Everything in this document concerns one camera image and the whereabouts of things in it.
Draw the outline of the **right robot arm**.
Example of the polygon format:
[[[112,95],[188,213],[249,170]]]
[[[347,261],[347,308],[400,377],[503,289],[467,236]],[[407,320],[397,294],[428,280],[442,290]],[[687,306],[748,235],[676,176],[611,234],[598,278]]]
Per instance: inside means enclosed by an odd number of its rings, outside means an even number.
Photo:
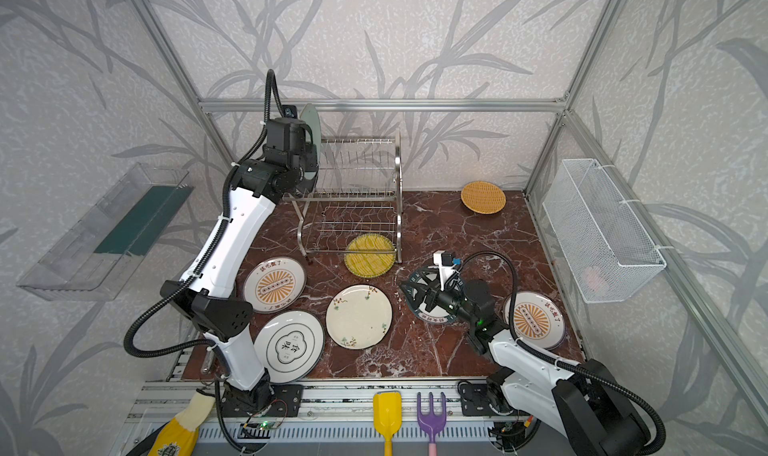
[[[513,318],[497,314],[489,284],[463,279],[466,264],[435,252],[432,264],[399,288],[412,309],[439,307],[467,323],[471,346],[500,367],[487,379],[496,409],[529,413],[564,435],[578,455],[652,455],[663,448],[666,428],[649,403],[595,359],[579,363],[525,342]]]

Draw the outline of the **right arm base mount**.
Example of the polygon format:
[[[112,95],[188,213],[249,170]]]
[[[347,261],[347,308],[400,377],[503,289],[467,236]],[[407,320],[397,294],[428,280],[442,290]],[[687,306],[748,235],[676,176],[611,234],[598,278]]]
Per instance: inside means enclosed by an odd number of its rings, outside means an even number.
[[[492,394],[486,383],[459,380],[457,383],[463,416],[507,416],[512,409]]]

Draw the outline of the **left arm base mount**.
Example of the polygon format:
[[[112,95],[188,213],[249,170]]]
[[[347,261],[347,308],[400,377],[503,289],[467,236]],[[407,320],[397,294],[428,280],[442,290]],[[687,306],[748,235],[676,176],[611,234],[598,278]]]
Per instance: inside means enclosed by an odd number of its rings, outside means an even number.
[[[302,401],[304,387],[300,384],[261,385],[243,391],[225,383],[221,393],[224,418],[261,416],[296,417]]]

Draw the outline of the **steel dish rack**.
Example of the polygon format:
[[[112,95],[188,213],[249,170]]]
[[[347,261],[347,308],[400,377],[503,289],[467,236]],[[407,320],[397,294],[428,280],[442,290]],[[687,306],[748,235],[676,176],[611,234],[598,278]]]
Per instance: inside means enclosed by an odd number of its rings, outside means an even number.
[[[324,253],[391,254],[401,263],[401,135],[323,136],[315,189],[290,201],[306,260]]]

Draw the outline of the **light green flower plate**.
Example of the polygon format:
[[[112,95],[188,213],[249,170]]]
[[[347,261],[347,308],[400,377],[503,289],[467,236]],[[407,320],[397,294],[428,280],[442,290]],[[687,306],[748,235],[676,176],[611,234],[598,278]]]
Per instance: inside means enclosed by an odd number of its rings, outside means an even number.
[[[299,114],[299,118],[311,128],[312,142],[315,145],[317,151],[321,152],[322,132],[321,121],[317,108],[314,106],[314,104],[305,104],[304,108],[302,108]]]

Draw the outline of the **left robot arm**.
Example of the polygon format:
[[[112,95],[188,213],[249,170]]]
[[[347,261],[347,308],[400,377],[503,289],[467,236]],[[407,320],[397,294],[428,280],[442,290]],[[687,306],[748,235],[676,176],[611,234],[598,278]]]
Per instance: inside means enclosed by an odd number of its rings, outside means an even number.
[[[123,341],[129,355],[156,358],[206,346],[219,358],[231,393],[252,405],[270,399],[268,372],[250,335],[253,307],[237,297],[235,280],[252,241],[284,196],[314,190],[320,142],[310,124],[284,108],[276,75],[269,70],[260,136],[232,163],[222,187],[222,212],[198,256],[179,279],[164,282],[160,301],[129,326]],[[155,350],[138,348],[139,329],[167,305],[192,321],[202,338]]]

